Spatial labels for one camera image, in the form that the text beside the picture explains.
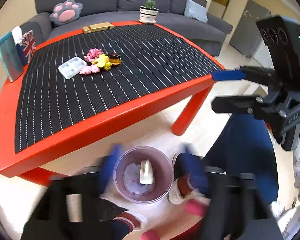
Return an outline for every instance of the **striped flower pot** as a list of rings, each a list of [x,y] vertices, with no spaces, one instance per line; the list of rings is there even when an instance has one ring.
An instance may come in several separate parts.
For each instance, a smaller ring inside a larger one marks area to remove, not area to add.
[[[157,16],[159,10],[154,9],[146,9],[144,6],[140,6],[140,19],[139,21],[142,23],[155,23],[155,17]]]

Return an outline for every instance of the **black striped tablecloth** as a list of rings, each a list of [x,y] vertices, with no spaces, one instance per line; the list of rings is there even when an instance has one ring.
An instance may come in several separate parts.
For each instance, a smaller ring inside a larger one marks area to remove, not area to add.
[[[65,79],[58,67],[89,48],[119,53],[110,71]],[[75,35],[39,49],[22,81],[15,152],[127,101],[220,70],[183,39],[155,25]]]

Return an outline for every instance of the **red sock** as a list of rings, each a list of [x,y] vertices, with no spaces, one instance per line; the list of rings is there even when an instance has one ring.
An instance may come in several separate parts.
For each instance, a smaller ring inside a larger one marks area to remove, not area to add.
[[[130,232],[132,232],[135,228],[140,226],[139,220],[127,212],[122,212],[120,215],[117,215],[113,220],[125,223],[129,227]]]
[[[183,197],[188,195],[189,193],[191,193],[191,191],[194,190],[193,188],[191,188],[191,185],[189,185],[188,176],[189,175],[183,175],[178,179],[178,188]]]

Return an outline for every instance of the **red table leg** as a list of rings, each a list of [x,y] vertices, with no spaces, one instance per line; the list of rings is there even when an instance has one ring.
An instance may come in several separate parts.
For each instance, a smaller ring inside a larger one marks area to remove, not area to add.
[[[18,175],[18,177],[28,180],[30,182],[46,186],[48,187],[50,185],[50,179],[52,175],[59,175],[61,177],[66,177],[66,175],[59,174],[53,171],[49,171],[40,167],[37,167],[33,170],[27,171],[25,173],[22,173]]]
[[[183,135],[185,133],[203,102],[207,98],[211,88],[212,86],[192,96],[186,107],[183,109],[171,127],[171,131],[175,135]]]

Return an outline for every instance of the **cactus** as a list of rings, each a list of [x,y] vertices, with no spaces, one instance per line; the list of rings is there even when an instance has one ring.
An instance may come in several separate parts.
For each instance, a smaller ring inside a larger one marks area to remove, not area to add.
[[[151,1],[151,0],[146,1],[145,8],[153,10],[155,8],[155,1]]]

